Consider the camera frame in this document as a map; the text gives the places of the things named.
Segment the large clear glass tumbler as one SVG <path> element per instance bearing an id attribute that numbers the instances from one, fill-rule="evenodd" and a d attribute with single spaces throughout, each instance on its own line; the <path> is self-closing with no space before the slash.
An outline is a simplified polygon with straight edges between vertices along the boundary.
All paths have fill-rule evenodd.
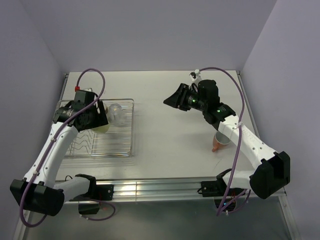
<path id="1" fill-rule="evenodd" d="M 113 103 L 108 107 L 107 113 L 108 121 L 117 126 L 122 127 L 126 124 L 126 114 L 121 105 Z"/>

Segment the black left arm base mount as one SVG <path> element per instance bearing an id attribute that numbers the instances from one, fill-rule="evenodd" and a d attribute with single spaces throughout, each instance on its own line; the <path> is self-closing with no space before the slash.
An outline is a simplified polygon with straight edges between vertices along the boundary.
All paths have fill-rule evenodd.
<path id="1" fill-rule="evenodd" d="M 95 215 L 106 205 L 107 201 L 113 199 L 114 185 L 97 185 L 92 195 L 79 195 L 71 199 L 71 203 L 78 202 L 78 212 L 81 215 Z"/>

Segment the orange ceramic mug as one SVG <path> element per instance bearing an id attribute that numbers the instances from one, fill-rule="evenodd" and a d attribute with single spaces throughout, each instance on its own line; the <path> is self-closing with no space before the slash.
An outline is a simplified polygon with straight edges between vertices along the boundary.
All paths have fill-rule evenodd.
<path id="1" fill-rule="evenodd" d="M 227 136 L 217 131 L 212 141 L 212 152 L 216 152 L 218 150 L 226 148 L 230 144 L 230 142 L 231 140 Z"/>

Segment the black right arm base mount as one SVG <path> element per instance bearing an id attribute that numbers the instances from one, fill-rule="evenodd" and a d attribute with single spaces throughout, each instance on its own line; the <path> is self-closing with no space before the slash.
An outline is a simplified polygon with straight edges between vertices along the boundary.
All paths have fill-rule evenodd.
<path id="1" fill-rule="evenodd" d="M 220 185 L 218 180 L 202 181 L 200 183 L 200 188 L 197 190 L 197 193 L 202 195 L 202 197 L 204 198 L 223 197 L 225 193 L 225 186 L 227 186 L 225 183 L 222 183 L 222 185 Z M 233 198 L 235 198 L 243 191 L 244 190 L 241 188 L 230 188 L 223 205 L 225 206 L 228 202 L 230 202 Z"/>

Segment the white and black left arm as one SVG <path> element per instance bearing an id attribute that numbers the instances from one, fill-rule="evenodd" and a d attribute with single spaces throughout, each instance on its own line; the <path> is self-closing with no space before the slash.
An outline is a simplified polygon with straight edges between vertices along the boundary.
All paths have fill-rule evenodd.
<path id="1" fill-rule="evenodd" d="M 67 201 L 79 196 L 86 200 L 95 198 L 95 177 L 80 173 L 59 184 L 56 177 L 78 133 L 107 125 L 104 104 L 97 94 L 77 90 L 74 100 L 55 112 L 49 136 L 33 166 L 21 180 L 12 181 L 9 189 L 18 205 L 23 210 L 56 216 Z"/>

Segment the yellow-green ceramic mug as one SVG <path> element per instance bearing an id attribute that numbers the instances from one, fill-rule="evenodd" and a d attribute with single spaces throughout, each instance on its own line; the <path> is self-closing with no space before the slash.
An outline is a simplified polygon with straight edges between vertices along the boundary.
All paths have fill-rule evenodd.
<path id="1" fill-rule="evenodd" d="M 107 124 L 107 125 L 95 127 L 92 129 L 92 131 L 99 134 L 105 134 L 109 130 L 109 128 L 110 128 L 110 125 Z"/>

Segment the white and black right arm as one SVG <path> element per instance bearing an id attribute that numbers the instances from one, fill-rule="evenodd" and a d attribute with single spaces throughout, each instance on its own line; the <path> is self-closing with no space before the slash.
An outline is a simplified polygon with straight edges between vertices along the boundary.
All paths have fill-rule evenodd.
<path id="1" fill-rule="evenodd" d="M 221 172 L 209 187 L 201 186 L 204 197 L 229 195 L 232 190 L 237 193 L 252 190 L 259 198 L 266 199 L 290 183 L 290 156 L 285 151 L 276 152 L 242 124 L 236 112 L 220 101 L 214 80 L 201 80 L 197 90 L 182 83 L 163 103 L 185 112 L 191 109 L 201 111 L 206 122 L 218 134 L 236 144 L 253 167 L 250 171 L 229 168 Z"/>

